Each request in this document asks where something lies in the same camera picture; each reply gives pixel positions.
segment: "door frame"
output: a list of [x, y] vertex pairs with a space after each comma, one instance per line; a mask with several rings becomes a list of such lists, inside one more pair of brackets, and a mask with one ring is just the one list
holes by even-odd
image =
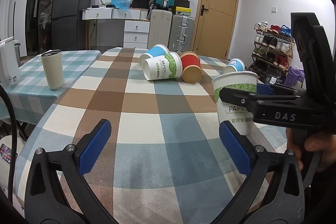
[[[232, 30], [231, 30], [231, 34], [230, 34], [230, 40], [229, 40], [229, 43], [227, 45], [226, 55], [224, 56], [224, 59], [228, 55], [228, 51], [230, 49], [231, 42], [232, 42], [233, 31], [234, 31], [235, 25], [236, 25], [236, 17], [237, 17], [237, 11], [238, 11], [238, 2], [239, 2], [239, 0], [237, 0], [237, 2], [236, 2], [236, 9], [235, 9], [235, 15], [234, 15], [234, 18], [233, 18], [233, 25], [232, 25]], [[194, 31], [193, 31], [193, 39], [192, 39], [192, 44], [190, 46], [190, 50], [191, 51], [194, 51], [195, 40], [196, 40], [196, 32], [197, 32], [198, 21], [199, 21], [200, 12], [201, 12], [201, 4], [202, 4], [202, 0], [198, 0], [197, 11], [196, 11], [196, 19], [195, 19], [195, 27], [194, 27]]]

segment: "green leaf pattern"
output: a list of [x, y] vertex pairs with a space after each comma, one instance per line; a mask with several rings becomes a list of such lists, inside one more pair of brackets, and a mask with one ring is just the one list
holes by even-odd
[[171, 74], [168, 76], [169, 79], [175, 78], [176, 76], [176, 62], [175, 59], [171, 54], [166, 54], [165, 58], [168, 60], [169, 63], [169, 70], [171, 71]]
[[250, 92], [257, 92], [256, 84], [233, 84], [233, 85], [223, 86], [215, 90], [216, 103], [219, 99], [219, 92], [221, 91], [222, 88], [231, 88], [235, 90], [245, 90], [245, 91], [250, 91]]

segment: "clothes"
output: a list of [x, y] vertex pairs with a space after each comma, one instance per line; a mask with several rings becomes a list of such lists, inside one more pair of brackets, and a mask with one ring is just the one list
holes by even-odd
[[305, 190], [305, 197], [306, 215], [312, 214], [308, 216], [304, 224], [335, 223], [336, 163], [314, 175], [310, 188]]

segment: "human hand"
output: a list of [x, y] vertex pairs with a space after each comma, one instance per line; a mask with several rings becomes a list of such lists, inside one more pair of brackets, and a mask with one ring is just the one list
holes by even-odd
[[[301, 161], [302, 149], [294, 143], [293, 131], [291, 128], [286, 129], [287, 149], [293, 149], [298, 159], [299, 168], [302, 170], [303, 163]], [[304, 148], [309, 152], [322, 150], [322, 157], [316, 172], [322, 172], [333, 163], [336, 162], [336, 135], [320, 131], [317, 134], [308, 137], [304, 143]]]

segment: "phone screen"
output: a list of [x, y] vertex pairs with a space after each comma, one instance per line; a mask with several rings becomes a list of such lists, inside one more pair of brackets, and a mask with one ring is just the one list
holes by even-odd
[[7, 162], [8, 164], [11, 163], [11, 152], [12, 150], [5, 144], [1, 144], [0, 147], [0, 157]]

